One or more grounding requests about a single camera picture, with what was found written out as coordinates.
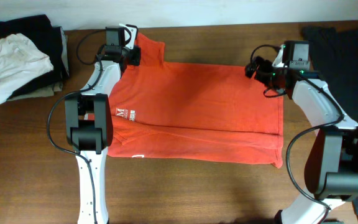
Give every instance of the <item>wooden tabletop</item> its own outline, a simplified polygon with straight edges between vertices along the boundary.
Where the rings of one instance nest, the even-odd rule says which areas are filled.
[[[261,44],[279,45],[297,40],[300,28],[310,24],[257,24],[238,26],[141,29],[153,40],[164,41],[165,60],[245,66],[251,51]],[[358,27],[358,21],[325,22],[338,30]],[[78,41],[90,30],[69,31],[71,78],[63,93],[0,105],[0,223],[76,223],[80,211],[76,159],[53,148],[45,122],[53,103],[64,93],[82,88],[93,66],[75,58]],[[104,34],[81,48],[93,59],[105,42]],[[270,49],[259,55],[274,59]],[[310,125],[294,102],[285,98],[284,148]],[[54,113],[52,135],[68,147],[63,104]],[[313,133],[296,142],[292,168],[304,187],[303,169],[314,142]],[[273,218],[296,198],[285,167],[246,165],[187,159],[113,159],[106,162],[106,200],[111,223],[230,223]],[[351,203],[329,215],[357,223]]]

